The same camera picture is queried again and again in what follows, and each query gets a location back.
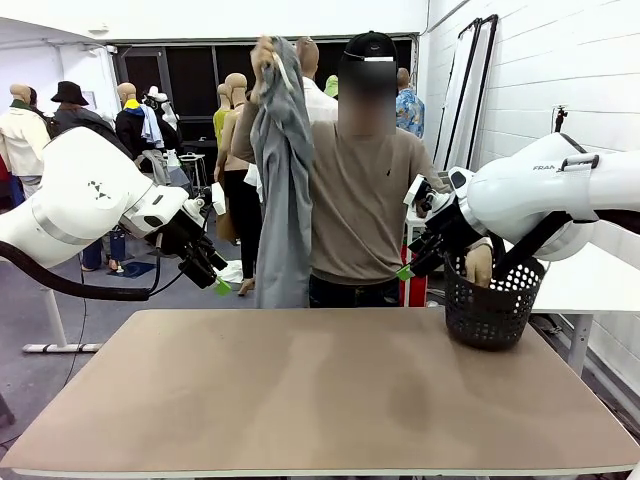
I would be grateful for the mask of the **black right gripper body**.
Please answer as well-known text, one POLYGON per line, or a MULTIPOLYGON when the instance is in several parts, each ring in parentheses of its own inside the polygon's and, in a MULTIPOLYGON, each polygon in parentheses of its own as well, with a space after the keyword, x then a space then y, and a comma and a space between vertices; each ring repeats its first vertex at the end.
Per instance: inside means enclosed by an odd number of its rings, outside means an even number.
POLYGON ((464 218, 457 199, 431 215, 425 226, 439 250, 463 250, 480 240, 480 234, 464 218))

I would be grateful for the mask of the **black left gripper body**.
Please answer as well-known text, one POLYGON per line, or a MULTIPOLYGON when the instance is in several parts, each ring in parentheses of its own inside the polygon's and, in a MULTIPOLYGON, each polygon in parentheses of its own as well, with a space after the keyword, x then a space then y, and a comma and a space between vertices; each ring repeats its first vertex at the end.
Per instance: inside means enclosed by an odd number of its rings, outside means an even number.
POLYGON ((167 224, 167 254, 183 261, 208 265, 201 243, 202 227, 185 212, 177 212, 167 224))

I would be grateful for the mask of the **person's left hand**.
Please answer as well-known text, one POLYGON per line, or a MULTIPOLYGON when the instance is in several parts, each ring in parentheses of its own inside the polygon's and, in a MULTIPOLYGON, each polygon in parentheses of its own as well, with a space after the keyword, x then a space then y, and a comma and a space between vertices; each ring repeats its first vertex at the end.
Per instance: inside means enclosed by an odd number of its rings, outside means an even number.
POLYGON ((493 253, 489 245, 483 244, 471 249, 465 257, 466 279, 487 288, 492 279, 493 253))

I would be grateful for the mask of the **person's right hand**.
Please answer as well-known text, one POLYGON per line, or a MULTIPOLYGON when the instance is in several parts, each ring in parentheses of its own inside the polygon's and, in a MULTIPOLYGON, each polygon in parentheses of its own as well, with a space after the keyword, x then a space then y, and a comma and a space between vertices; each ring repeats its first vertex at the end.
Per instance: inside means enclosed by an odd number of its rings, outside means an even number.
POLYGON ((274 47, 270 36, 261 36, 253 47, 250 58, 257 84, 263 82, 263 70, 272 65, 274 47))

